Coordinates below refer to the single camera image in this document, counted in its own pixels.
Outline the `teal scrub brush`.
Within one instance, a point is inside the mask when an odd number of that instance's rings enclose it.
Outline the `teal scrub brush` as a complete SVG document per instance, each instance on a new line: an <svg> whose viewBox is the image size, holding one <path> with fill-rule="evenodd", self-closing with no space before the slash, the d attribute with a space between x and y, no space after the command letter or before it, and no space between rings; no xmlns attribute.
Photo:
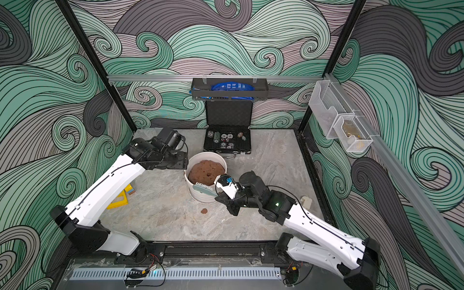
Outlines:
<svg viewBox="0 0 464 290"><path fill-rule="evenodd" d="M216 193L216 190L214 189L214 187L202 184L200 182L197 182L196 184L194 184L193 189L195 191L197 191L199 193L202 193L202 194L205 194L205 195L209 195L209 196L213 196L213 197L217 196L217 193Z"/></svg>

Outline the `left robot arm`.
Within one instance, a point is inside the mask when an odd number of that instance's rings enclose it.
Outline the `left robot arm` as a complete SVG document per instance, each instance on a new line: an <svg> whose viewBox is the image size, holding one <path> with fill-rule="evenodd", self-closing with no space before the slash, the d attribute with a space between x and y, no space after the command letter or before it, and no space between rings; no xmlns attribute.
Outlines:
<svg viewBox="0 0 464 290"><path fill-rule="evenodd" d="M112 231L100 216L137 177L150 170L185 170L188 165L186 139L178 131L163 128L149 140L133 139L114 164L75 200L57 205L50 216L80 253L108 251L133 255L142 239L136 234Z"/></svg>

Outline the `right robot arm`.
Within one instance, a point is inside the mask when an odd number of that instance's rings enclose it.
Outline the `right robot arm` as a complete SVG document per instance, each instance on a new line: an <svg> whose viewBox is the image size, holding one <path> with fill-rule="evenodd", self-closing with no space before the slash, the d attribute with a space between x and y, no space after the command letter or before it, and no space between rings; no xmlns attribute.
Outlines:
<svg viewBox="0 0 464 290"><path fill-rule="evenodd" d="M266 185L254 171L235 181L223 174L214 181L216 201L237 216L241 208L257 209L270 222L290 228L307 238L305 242L284 233L276 245L284 256L326 269L352 290L374 290L380 273L380 244L345 233L311 214L296 195L279 186Z"/></svg>

